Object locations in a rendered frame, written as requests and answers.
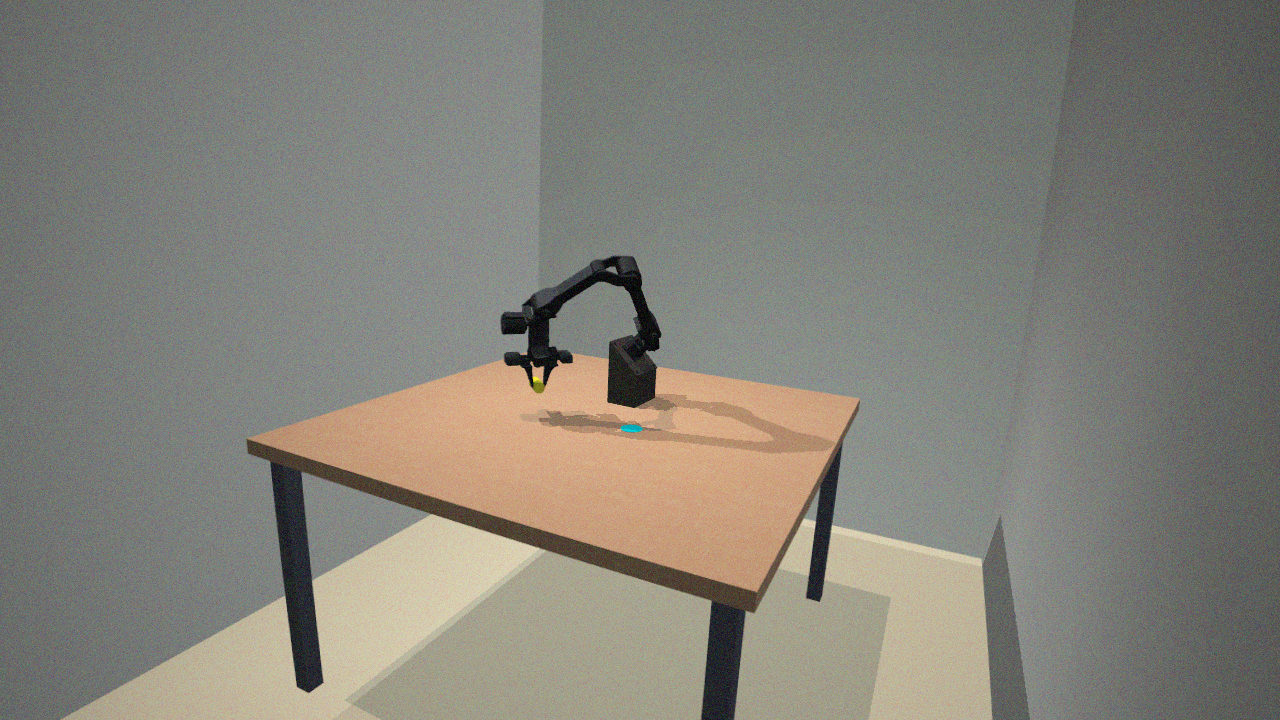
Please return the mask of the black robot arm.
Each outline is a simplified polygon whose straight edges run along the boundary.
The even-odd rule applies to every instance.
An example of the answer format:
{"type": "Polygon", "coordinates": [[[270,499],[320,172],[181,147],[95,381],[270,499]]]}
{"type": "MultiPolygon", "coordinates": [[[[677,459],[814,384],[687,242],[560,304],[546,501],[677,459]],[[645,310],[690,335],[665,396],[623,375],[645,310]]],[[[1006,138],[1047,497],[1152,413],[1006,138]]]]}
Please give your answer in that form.
{"type": "MultiPolygon", "coordinates": [[[[637,316],[634,316],[637,334],[634,340],[622,345],[622,348],[636,363],[648,351],[657,351],[659,347],[660,329],[657,318],[649,311],[643,295],[643,277],[639,272],[634,256],[611,256],[596,259],[582,270],[571,275],[553,288],[544,288],[531,295],[524,302],[522,313],[504,313],[500,316],[502,334],[525,334],[529,325],[529,334],[549,334],[549,319],[556,318],[562,305],[573,299],[577,293],[588,290],[596,282],[607,282],[614,286],[625,286],[628,291],[637,316]],[[605,272],[605,268],[616,266],[618,274],[605,272]],[[531,313],[532,307],[532,313],[531,313]]],[[[550,366],[550,360],[557,359],[557,348],[547,347],[547,341],[534,346],[529,343],[527,359],[532,366],[550,366]],[[544,343],[545,342],[545,343],[544,343]]]]}

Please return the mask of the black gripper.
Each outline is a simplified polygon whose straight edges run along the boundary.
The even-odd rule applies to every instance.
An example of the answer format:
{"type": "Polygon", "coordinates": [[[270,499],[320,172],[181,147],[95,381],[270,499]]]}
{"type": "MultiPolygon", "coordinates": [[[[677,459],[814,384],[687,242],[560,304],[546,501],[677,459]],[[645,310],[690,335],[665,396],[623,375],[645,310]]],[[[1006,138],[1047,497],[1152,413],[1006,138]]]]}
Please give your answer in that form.
{"type": "MultiPolygon", "coordinates": [[[[529,334],[529,343],[534,343],[534,346],[536,346],[536,345],[541,345],[541,341],[547,341],[547,347],[549,347],[549,334],[529,334]]],[[[572,356],[572,354],[570,354],[568,350],[557,350],[557,359],[556,360],[550,360],[550,366],[544,366],[544,370],[543,370],[543,384],[544,386],[547,386],[547,380],[548,380],[548,378],[549,378],[550,372],[553,370],[553,368],[558,366],[558,364],[557,364],[558,360],[562,364],[573,363],[573,356],[572,356]]],[[[527,377],[529,377],[530,386],[532,388],[532,365],[530,364],[531,360],[527,359],[527,355],[520,355],[518,352],[506,352],[504,354],[504,363],[506,363],[507,366],[518,366],[520,365],[521,368],[524,368],[525,372],[526,372],[526,374],[527,374],[527,377]]]]}

